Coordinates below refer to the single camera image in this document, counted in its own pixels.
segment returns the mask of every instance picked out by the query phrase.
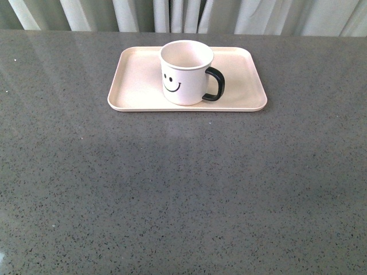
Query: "gray speckled countertop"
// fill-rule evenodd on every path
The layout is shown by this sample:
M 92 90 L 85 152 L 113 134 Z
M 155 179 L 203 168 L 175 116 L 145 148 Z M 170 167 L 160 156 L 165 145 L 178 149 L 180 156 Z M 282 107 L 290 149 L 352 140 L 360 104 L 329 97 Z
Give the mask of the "gray speckled countertop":
M 122 50 L 183 38 L 249 50 L 266 107 L 108 105 Z M 0 274 L 366 274 L 366 50 L 1 30 Z

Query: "white mug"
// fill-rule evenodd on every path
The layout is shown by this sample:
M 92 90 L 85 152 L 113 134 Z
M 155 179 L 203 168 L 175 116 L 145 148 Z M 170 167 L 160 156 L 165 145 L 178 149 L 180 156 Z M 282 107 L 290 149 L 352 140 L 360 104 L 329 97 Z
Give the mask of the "white mug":
M 207 45 L 192 40 L 166 44 L 159 51 L 165 97 L 177 105 L 194 105 L 201 100 L 216 101 L 224 91 L 223 74 L 210 67 L 214 53 Z M 206 93 L 209 75 L 218 82 L 218 93 Z

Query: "beige tray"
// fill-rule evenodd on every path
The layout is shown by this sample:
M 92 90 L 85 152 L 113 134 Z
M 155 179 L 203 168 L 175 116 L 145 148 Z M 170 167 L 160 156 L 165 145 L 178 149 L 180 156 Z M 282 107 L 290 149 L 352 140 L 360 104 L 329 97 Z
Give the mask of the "beige tray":
M 122 112 L 222 111 L 254 112 L 261 110 L 267 97 L 250 53 L 242 48 L 212 47 L 212 67 L 225 77 L 224 94 L 218 101 L 175 105 L 163 95 L 161 47 L 133 47 L 121 54 L 108 94 L 109 105 Z M 217 92 L 217 81 L 209 77 L 209 93 Z

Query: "black handle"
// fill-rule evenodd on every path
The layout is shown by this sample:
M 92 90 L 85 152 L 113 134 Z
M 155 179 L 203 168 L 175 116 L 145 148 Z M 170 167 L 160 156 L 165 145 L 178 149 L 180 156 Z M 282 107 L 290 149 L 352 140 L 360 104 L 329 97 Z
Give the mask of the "black handle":
M 213 67 L 209 67 L 205 70 L 205 73 L 214 76 L 214 78 L 218 81 L 218 94 L 211 95 L 210 93 L 206 93 L 203 95 L 202 99 L 208 100 L 208 101 L 216 101 L 220 99 L 220 97 L 223 95 L 224 92 L 224 76 L 221 72 L 219 72 L 217 69 Z

